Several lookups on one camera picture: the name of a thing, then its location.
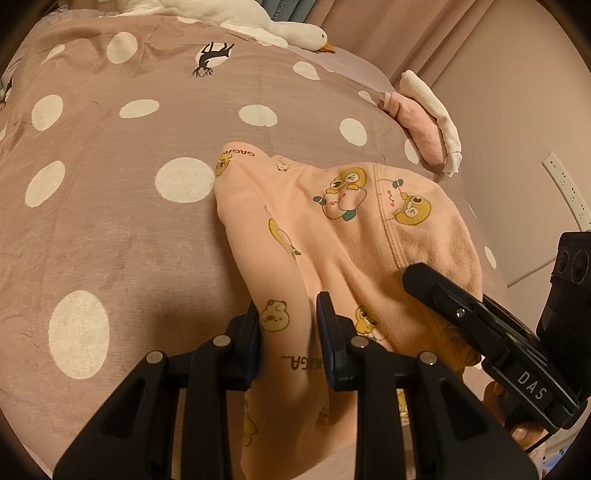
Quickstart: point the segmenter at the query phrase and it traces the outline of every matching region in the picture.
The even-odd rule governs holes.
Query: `yellow cartoon duck print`
[[[269,300],[265,310],[261,312],[261,327],[267,332],[279,332],[290,324],[290,315],[287,313],[287,303],[278,300]]]
[[[316,196],[313,200],[322,205],[322,211],[331,220],[342,218],[348,222],[355,218],[357,208],[367,196],[367,191],[363,188],[366,183],[364,169],[347,168],[330,182],[324,196]]]
[[[394,207],[393,219],[403,225],[418,225],[431,215],[431,203],[418,195],[409,195],[400,190],[403,179],[386,180],[392,183],[396,190],[387,190],[390,206]]]
[[[269,218],[269,231],[273,238],[277,240],[294,259],[296,258],[296,255],[301,255],[291,243],[291,239],[287,233],[279,228],[279,225],[277,225],[277,222],[273,218]]]
[[[250,446],[252,443],[252,436],[256,434],[256,425],[252,421],[251,415],[248,413],[248,402],[244,402],[244,427],[242,430],[242,445]]]
[[[404,390],[398,389],[397,395],[398,399],[398,411],[400,412],[400,421],[403,426],[410,424],[408,419],[408,406],[406,402],[406,395],[404,394]]]
[[[217,165],[216,165],[216,177],[219,177],[223,173],[223,171],[230,164],[231,159],[232,159],[231,153],[223,153],[220,155],[220,158],[217,161]]]
[[[384,340],[387,335],[383,335],[379,330],[376,330],[379,325],[379,319],[369,308],[361,305],[355,310],[355,330],[357,333],[366,336],[370,340]]]

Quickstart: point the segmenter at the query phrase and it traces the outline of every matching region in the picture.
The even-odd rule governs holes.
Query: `pink cloth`
[[[423,160],[431,166],[445,162],[447,150],[436,120],[415,100],[386,93],[382,110],[408,130]]]
[[[247,478],[294,478],[355,442],[356,395],[329,393],[324,378],[319,292],[389,351],[433,351],[458,375],[480,361],[402,286],[405,268],[424,262],[482,298],[478,255],[439,185],[377,163],[317,168],[241,142],[224,146],[215,173],[217,212],[261,315],[259,376],[246,394]]]

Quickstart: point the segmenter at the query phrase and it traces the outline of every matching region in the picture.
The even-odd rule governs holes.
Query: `cable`
[[[555,261],[556,261],[556,256],[554,256],[553,258],[551,258],[550,260],[548,260],[547,262],[542,264],[540,267],[537,267],[537,268],[533,269],[531,272],[527,272],[526,274],[520,276],[519,278],[517,278],[517,280],[512,281],[511,283],[509,283],[507,285],[507,288],[511,288],[513,285],[515,285],[516,283],[519,283],[521,280],[526,279],[527,277],[529,277],[530,275],[533,275],[534,273],[538,273],[540,270],[542,270],[543,268],[546,268],[548,265],[550,265],[552,262],[555,262]]]

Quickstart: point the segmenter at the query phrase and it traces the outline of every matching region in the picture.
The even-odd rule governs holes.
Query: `curtain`
[[[376,65],[398,87],[412,70],[432,85],[493,0],[317,0],[306,18],[329,42]]]

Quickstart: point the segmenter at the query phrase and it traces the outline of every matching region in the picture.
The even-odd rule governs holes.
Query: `wall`
[[[555,153],[591,206],[591,73],[535,0],[495,0],[433,90],[458,127],[467,199],[512,285],[509,307],[535,327],[558,239],[578,230],[542,161]]]

